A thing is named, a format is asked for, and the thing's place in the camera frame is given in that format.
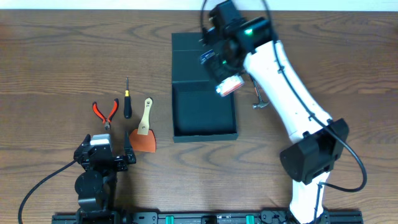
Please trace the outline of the orange scraper wooden handle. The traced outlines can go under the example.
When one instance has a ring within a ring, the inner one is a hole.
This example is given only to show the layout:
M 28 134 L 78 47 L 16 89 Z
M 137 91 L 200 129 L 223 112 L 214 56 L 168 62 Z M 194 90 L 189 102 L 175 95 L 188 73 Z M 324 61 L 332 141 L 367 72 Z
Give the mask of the orange scraper wooden handle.
M 156 140 L 153 130 L 150 128 L 149 116 L 152 108 L 152 98 L 145 100 L 144 112 L 142 119 L 136 128 L 129 136 L 132 148 L 139 152 L 156 152 Z

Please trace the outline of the blue drill bit case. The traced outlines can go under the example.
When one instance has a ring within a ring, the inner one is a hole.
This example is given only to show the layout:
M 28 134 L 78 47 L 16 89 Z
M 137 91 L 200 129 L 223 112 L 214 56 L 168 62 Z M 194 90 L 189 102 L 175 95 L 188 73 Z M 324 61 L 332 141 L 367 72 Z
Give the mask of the blue drill bit case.
M 215 90 L 220 96 L 227 96 L 244 85 L 241 69 L 228 65 L 214 50 L 203 53 L 200 63 L 215 80 Z

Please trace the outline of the black yellow screwdriver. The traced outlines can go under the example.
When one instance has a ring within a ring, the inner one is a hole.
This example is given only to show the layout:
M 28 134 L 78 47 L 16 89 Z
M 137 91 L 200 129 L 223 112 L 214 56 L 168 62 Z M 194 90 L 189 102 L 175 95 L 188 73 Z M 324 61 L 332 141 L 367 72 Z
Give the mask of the black yellow screwdriver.
M 126 78 L 126 90 L 124 95 L 124 117 L 130 119 L 132 116 L 131 96 L 129 91 L 129 79 Z

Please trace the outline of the black handled claw hammer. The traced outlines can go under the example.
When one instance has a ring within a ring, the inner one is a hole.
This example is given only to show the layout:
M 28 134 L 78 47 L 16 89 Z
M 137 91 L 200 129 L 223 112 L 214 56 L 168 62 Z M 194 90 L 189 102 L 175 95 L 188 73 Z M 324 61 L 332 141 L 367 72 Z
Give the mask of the black handled claw hammer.
M 253 85 L 254 85 L 254 89 L 255 89 L 255 91 L 256 91 L 256 95 L 257 95 L 257 98 L 258 98 L 258 101 L 259 101 L 258 103 L 253 104 L 252 107 L 253 107 L 255 110 L 256 110 L 256 109 L 265 108 L 265 107 L 269 104 L 269 102 L 268 102 L 268 101 L 265 102 L 265 101 L 262 99 L 261 92 L 260 92 L 259 87 L 258 87 L 258 85 L 257 85 L 257 81 L 255 81 L 255 79 L 253 79 L 253 77 L 251 77 L 251 81 L 252 81 L 252 83 L 253 83 Z

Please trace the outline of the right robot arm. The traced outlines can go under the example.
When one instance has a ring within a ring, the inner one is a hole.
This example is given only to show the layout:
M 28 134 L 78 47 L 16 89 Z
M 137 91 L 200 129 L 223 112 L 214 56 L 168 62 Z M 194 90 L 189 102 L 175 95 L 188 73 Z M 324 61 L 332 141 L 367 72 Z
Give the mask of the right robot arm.
M 220 78 L 216 92 L 226 96 L 242 84 L 248 73 L 279 114 L 290 147 L 280 153 L 282 166 L 292 179 L 291 219 L 318 223 L 324 216 L 322 199 L 327 179 L 346 147 L 348 125 L 333 118 L 313 99 L 292 68 L 272 22 L 241 16 L 213 15 L 213 27 L 203 27 L 202 40 L 211 49 L 201 62 Z

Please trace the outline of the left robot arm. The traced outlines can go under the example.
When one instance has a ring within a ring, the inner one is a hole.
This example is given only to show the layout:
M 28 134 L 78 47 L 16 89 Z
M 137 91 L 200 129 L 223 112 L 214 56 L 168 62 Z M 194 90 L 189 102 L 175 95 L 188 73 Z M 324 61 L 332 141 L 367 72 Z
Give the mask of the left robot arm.
M 117 173 L 125 172 L 136 163 L 136 156 L 124 134 L 124 155 L 113 155 L 109 134 L 86 135 L 74 152 L 73 158 L 85 170 L 75 182 L 78 204 L 84 212 L 109 210 L 113 207 Z

